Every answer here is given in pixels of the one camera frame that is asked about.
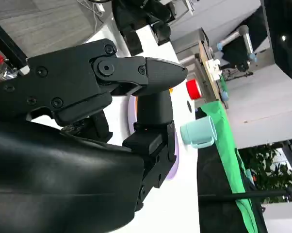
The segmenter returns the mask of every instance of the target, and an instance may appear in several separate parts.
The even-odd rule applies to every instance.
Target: black bar
[[[251,199],[251,198],[269,198],[269,197],[281,197],[287,196],[288,193],[285,190],[272,190],[272,191],[253,191],[245,193],[234,193],[229,195],[221,194],[209,194],[209,195],[199,195],[199,201],[236,201],[241,199]]]
[[[10,38],[5,30],[0,26],[0,50],[17,68],[21,69],[27,65],[26,55],[18,45]]]

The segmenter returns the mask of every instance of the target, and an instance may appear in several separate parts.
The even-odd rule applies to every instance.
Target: white tabletop
[[[108,38],[114,41],[118,48],[123,48],[123,41],[117,30],[111,27],[113,26],[104,26],[102,32],[91,40]],[[138,35],[145,51],[140,55],[178,63],[171,43],[158,47],[149,27],[140,29]],[[127,50],[119,53],[120,56],[129,56]],[[184,145],[179,131],[181,125],[195,119],[194,102],[188,96],[185,81],[174,88],[171,98],[179,142],[177,174],[173,180],[164,181],[160,189],[153,188],[144,200],[143,208],[135,213],[135,218],[127,226],[114,231],[115,233],[200,232],[196,181],[197,149]],[[188,100],[192,113],[188,110]],[[104,109],[110,131],[114,133],[110,144],[122,145],[123,140],[129,136],[127,110],[127,97],[113,97],[112,104]]]

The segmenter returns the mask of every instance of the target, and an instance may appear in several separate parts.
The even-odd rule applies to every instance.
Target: red cup
[[[199,86],[198,82],[195,79],[189,80],[186,82],[187,92],[189,94],[189,97],[192,100],[197,100],[198,98],[201,98],[201,93],[199,92]]]

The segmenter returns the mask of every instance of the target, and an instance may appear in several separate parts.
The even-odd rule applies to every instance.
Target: gray carpet floor
[[[104,7],[103,22],[112,11],[110,3]],[[94,34],[95,21],[76,0],[0,0],[0,25],[33,57],[81,44]]]

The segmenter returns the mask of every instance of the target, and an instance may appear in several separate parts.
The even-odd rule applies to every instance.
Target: bolt head
[[[105,46],[105,52],[107,54],[113,54],[114,53],[114,47],[112,45],[106,45]]]
[[[63,100],[61,100],[60,98],[54,98],[52,101],[51,101],[51,105],[54,107],[54,108],[61,108],[63,106]]]
[[[39,77],[44,78],[48,75],[48,70],[45,67],[38,67],[36,73]]]
[[[138,72],[144,75],[146,71],[144,67],[138,67]]]
[[[37,103],[37,99],[35,97],[28,97],[26,102],[28,105],[35,105]]]
[[[13,92],[15,90],[15,87],[12,85],[5,85],[4,90],[7,92]]]

